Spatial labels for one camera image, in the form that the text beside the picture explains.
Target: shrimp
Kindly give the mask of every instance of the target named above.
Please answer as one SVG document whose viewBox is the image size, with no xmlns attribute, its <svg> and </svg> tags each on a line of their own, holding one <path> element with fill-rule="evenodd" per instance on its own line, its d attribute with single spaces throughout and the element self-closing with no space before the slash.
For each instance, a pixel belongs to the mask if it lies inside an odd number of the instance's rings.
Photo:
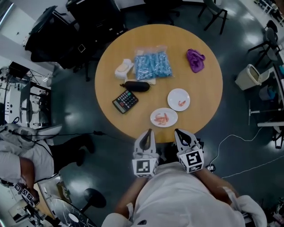
<svg viewBox="0 0 284 227">
<path fill-rule="evenodd" d="M 183 106 L 185 104 L 185 101 L 181 102 L 181 101 L 178 101 L 178 105 L 179 106 Z"/>
<path fill-rule="evenodd" d="M 167 116 L 167 114 L 164 113 L 164 117 L 160 117 L 159 115 L 160 113 L 155 116 L 154 121 L 159 122 L 158 125 L 166 125 L 169 121 L 169 117 Z"/>
</svg>

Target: purple cloth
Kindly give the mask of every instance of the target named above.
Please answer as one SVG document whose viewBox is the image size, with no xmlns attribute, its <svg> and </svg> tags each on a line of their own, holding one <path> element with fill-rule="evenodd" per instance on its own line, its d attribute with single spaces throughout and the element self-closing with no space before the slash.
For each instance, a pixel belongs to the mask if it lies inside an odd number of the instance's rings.
<svg viewBox="0 0 284 227">
<path fill-rule="evenodd" d="M 197 50 L 189 49 L 186 53 L 186 57 L 194 73 L 198 73 L 204 69 L 203 61 L 205 60 L 205 56 L 200 54 Z"/>
</svg>

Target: white trash can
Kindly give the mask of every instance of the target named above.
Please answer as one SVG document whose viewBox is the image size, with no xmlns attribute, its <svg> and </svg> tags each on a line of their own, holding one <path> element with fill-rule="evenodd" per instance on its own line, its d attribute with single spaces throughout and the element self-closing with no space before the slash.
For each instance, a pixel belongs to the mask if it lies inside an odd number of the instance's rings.
<svg viewBox="0 0 284 227">
<path fill-rule="evenodd" d="M 263 82 L 263 76 L 256 70 L 253 65 L 248 65 L 243 71 L 237 76 L 235 83 L 242 89 L 246 90 L 256 85 L 261 85 Z"/>
</svg>

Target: round wooden table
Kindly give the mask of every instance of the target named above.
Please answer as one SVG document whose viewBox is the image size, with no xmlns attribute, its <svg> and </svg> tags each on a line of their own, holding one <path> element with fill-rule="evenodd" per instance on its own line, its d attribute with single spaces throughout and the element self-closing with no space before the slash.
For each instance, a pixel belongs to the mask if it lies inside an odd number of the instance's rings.
<svg viewBox="0 0 284 227">
<path fill-rule="evenodd" d="M 134 61 L 138 47 L 165 45 L 173 70 L 173 77 L 158 78 L 147 92 L 134 92 L 139 102 L 127 113 L 121 114 L 112 104 L 125 88 L 119 86 L 124 81 L 114 75 L 123 59 Z M 198 50 L 205 55 L 205 68 L 193 73 L 186 58 L 188 49 Z M 132 70 L 129 79 L 134 79 Z M 167 96 L 174 88 L 182 88 L 190 95 L 190 106 L 177 112 L 178 121 L 171 127 L 159 128 L 150 121 L 151 113 L 168 107 Z M 152 129 L 157 143 L 173 142 L 174 129 L 184 129 L 191 133 L 201 130 L 215 114 L 223 90 L 222 72 L 210 48 L 196 35 L 179 27 L 152 24 L 137 27 L 118 37 L 103 53 L 95 75 L 95 92 L 99 105 L 107 119 L 126 135 L 138 138 Z"/>
</svg>

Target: hand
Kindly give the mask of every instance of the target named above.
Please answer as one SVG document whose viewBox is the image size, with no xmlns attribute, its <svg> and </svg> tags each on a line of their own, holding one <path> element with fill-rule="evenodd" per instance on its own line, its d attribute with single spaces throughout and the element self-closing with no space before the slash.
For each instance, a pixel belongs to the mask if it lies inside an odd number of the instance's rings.
<svg viewBox="0 0 284 227">
<path fill-rule="evenodd" d="M 39 193 L 35 189 L 30 190 L 31 195 L 34 197 L 34 203 L 35 205 L 39 203 Z"/>
</svg>

